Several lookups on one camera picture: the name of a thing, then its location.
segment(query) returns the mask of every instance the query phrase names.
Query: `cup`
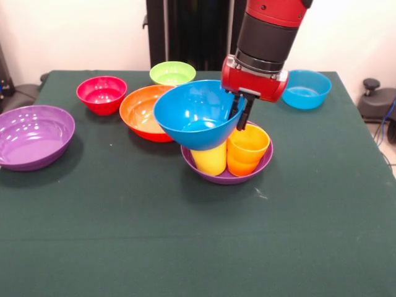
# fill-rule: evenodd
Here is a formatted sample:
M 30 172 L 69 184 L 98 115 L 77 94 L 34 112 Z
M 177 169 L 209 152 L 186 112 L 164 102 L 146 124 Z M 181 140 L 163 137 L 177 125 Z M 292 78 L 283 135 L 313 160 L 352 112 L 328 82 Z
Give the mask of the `cup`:
M 235 176 L 251 174 L 269 145 L 269 135 L 259 126 L 246 124 L 245 130 L 235 129 L 227 140 L 228 171 Z
M 207 175 L 219 175 L 227 167 L 227 141 L 210 150 L 190 150 L 199 171 Z

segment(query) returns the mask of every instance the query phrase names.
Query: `red robot arm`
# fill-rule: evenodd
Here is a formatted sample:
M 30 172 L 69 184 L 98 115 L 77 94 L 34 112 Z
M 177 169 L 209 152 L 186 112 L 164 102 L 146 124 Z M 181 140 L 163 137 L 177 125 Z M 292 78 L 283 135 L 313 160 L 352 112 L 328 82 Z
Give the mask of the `red robot arm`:
M 244 129 L 255 98 L 277 102 L 281 97 L 288 82 L 283 65 L 312 1 L 247 0 L 237 50 L 222 69 L 222 87 L 235 94 L 230 117 L 240 96 L 247 99 L 238 130 Z

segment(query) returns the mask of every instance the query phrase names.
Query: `blue bowl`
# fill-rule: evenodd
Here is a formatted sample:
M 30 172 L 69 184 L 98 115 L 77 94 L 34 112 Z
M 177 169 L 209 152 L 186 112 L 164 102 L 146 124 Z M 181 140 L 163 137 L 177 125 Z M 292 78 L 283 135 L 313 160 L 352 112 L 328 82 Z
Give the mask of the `blue bowl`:
M 197 80 L 162 95 L 154 106 L 154 117 L 183 147 L 210 150 L 227 140 L 241 117 L 244 98 L 239 101 L 237 114 L 228 120 L 233 100 L 219 80 Z
M 293 70 L 282 94 L 283 101 L 301 110 L 311 110 L 323 104 L 332 89 L 331 81 L 321 73 L 309 70 Z

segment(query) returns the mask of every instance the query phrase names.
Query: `bowl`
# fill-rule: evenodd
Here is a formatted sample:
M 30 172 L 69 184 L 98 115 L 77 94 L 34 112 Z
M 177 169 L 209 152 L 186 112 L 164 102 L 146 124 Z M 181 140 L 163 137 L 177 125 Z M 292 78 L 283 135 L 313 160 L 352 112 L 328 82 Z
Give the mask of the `bowl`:
M 124 123 L 137 135 L 154 142 L 171 142 L 170 138 L 153 115 L 154 104 L 164 93 L 171 90 L 169 85 L 151 85 L 130 93 L 119 108 Z
M 272 155 L 273 155 L 273 144 L 271 141 L 264 156 L 260 159 L 258 166 L 251 174 L 246 176 L 232 175 L 228 171 L 228 169 L 226 169 L 222 174 L 217 176 L 205 174 L 197 169 L 194 163 L 194 159 L 192 158 L 191 151 L 188 148 L 181 146 L 181 154 L 183 155 L 183 158 L 186 161 L 186 163 L 192 168 L 192 170 L 194 170 L 196 173 L 198 173 L 202 178 L 206 179 L 207 181 L 210 181 L 211 183 L 215 183 L 215 184 L 226 184 L 226 185 L 240 184 L 258 175 L 270 163 L 270 160 L 272 159 Z
M 77 97 L 93 113 L 109 116 L 115 113 L 125 98 L 125 81 L 114 76 L 92 77 L 77 87 Z
M 44 168 L 67 149 L 73 117 L 48 105 L 32 105 L 0 114 L 0 166 L 14 171 Z
M 245 99 L 238 112 L 228 119 L 234 96 L 226 93 L 219 80 L 198 80 L 167 91 L 154 106 L 154 117 L 177 143 L 190 150 L 218 147 L 233 132 L 241 117 Z
M 283 101 L 300 110 L 311 110 L 323 104 L 332 88 L 323 74 L 309 70 L 290 71 L 289 81 L 282 94 Z
M 195 76 L 196 70 L 190 64 L 179 61 L 162 62 L 150 70 L 150 78 L 161 85 L 185 84 Z

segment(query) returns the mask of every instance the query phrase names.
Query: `green bowl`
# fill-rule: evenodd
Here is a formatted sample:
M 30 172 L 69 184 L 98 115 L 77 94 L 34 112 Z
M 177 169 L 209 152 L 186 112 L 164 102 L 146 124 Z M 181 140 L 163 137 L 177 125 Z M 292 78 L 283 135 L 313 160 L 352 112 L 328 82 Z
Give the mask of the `green bowl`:
M 191 65 L 179 61 L 162 62 L 150 70 L 150 78 L 160 85 L 182 85 L 192 81 L 196 74 Z

